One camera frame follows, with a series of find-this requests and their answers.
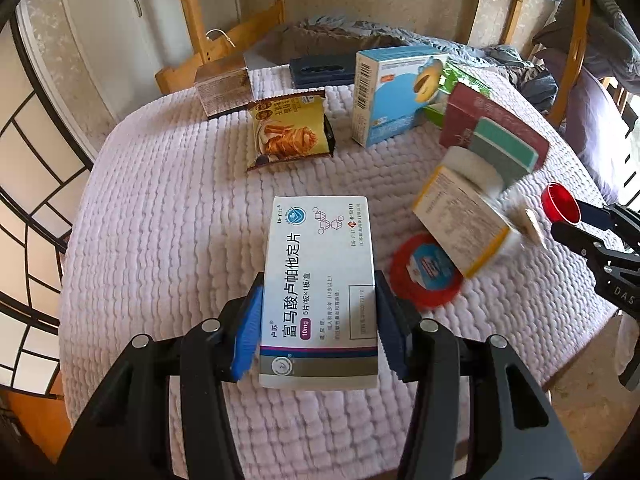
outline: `maroon box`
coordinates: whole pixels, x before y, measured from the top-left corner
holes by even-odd
[[[542,168],[549,151],[549,141],[510,111],[466,85],[456,85],[449,96],[444,124],[440,133],[440,144],[445,148],[451,146],[467,148],[478,121],[482,117],[487,117],[500,124],[536,150],[538,161],[534,170]]]

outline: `red round container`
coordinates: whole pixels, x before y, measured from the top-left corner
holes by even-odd
[[[552,182],[540,196],[542,209],[551,222],[576,225],[581,218],[580,207],[573,195],[562,184]]]
[[[412,279],[408,269],[412,258],[413,271],[421,275],[418,280]],[[390,281],[398,298],[410,300],[418,309],[425,310],[453,300],[460,291],[463,277],[435,238],[422,233],[410,238],[396,251]]]

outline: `door handle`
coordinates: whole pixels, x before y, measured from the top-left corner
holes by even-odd
[[[139,0],[133,0],[133,2],[136,4],[136,10],[138,11],[138,17],[142,18],[142,7],[140,7],[140,1]]]

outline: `purple pillow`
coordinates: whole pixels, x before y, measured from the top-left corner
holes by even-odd
[[[560,84],[566,54],[548,48],[538,52],[536,57],[545,61],[546,68]],[[583,67],[569,94],[563,137],[584,164],[607,204],[618,201],[624,186],[628,130],[609,92]]]

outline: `quilted mattress cover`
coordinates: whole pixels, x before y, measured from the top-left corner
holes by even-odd
[[[503,334],[542,383],[588,343],[614,307],[593,292],[584,261],[551,240],[540,193],[557,180],[582,200],[603,201],[574,152],[506,80],[471,72],[551,142],[545,167],[501,199],[524,197],[547,232],[548,248],[527,246],[508,264],[485,267],[433,317],[466,338]],[[251,78],[260,98],[295,91],[287,66]],[[444,150],[430,123],[368,149],[357,145],[352,92],[353,86],[326,88],[337,139],[333,158],[251,173],[247,112],[207,121],[194,89],[148,104],[114,129],[85,189],[63,280],[61,368],[73,422],[132,336],[183,335],[247,293],[264,269],[275,196],[367,196],[375,265],[388,271],[394,251],[422,229],[410,207]],[[606,239],[618,248],[613,235]],[[398,466],[415,385],[398,381],[384,357],[379,375],[379,387],[352,392],[266,390],[255,367],[238,384],[226,384],[245,476],[355,480]],[[170,391],[174,471],[186,477],[177,380]]]

